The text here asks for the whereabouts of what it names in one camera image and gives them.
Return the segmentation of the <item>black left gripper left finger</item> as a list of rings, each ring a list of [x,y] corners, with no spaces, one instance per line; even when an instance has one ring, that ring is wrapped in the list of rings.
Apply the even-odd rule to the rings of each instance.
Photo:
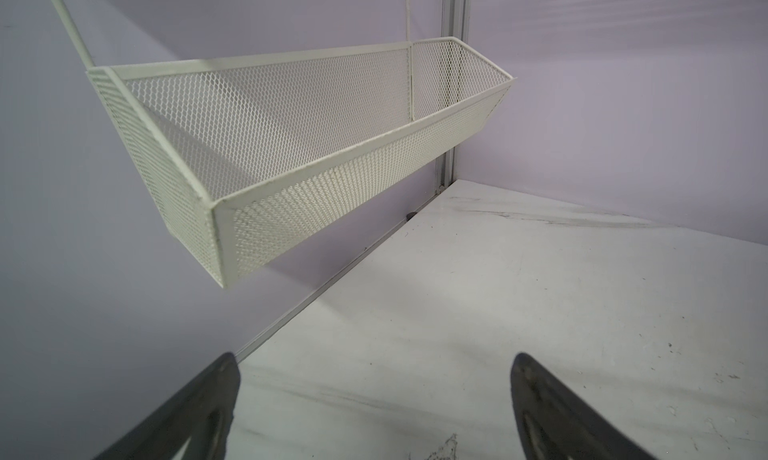
[[[226,352],[108,447],[99,459],[223,459],[241,375]]]

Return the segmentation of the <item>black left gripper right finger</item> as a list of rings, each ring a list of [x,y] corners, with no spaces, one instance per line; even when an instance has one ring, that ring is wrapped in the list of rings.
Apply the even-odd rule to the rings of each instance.
[[[527,353],[514,358],[510,392],[528,459],[654,458]]]

